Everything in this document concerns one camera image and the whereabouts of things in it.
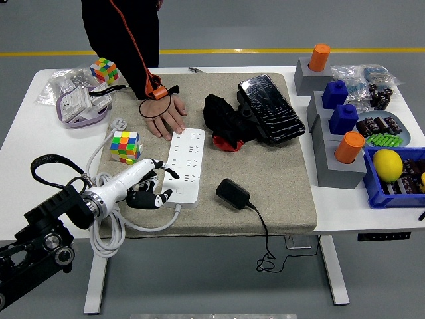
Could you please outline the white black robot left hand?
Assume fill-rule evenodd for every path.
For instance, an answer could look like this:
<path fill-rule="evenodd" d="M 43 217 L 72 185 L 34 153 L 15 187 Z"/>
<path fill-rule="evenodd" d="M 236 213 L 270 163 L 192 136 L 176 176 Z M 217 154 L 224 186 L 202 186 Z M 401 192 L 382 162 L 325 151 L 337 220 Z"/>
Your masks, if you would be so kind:
<path fill-rule="evenodd" d="M 167 163 L 155 159 L 143 159 L 122 171 L 104 185 L 95 186 L 85 191 L 82 197 L 91 199 L 99 207 L 101 213 L 111 213 L 114 204 L 126 198 L 127 190 L 138 184 L 143 177 L 155 169 L 165 170 L 174 179 L 180 178 Z"/>

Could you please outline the person's right hand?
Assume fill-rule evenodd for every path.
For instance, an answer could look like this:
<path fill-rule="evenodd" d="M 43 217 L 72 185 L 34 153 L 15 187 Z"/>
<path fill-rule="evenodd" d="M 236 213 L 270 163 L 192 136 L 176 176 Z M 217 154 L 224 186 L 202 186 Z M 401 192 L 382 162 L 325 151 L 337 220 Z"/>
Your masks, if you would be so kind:
<path fill-rule="evenodd" d="M 147 99 L 141 103 L 139 111 L 149 131 L 158 138 L 169 141 L 173 135 L 170 130 L 181 134 L 186 129 L 185 103 L 176 94 L 160 100 Z"/>

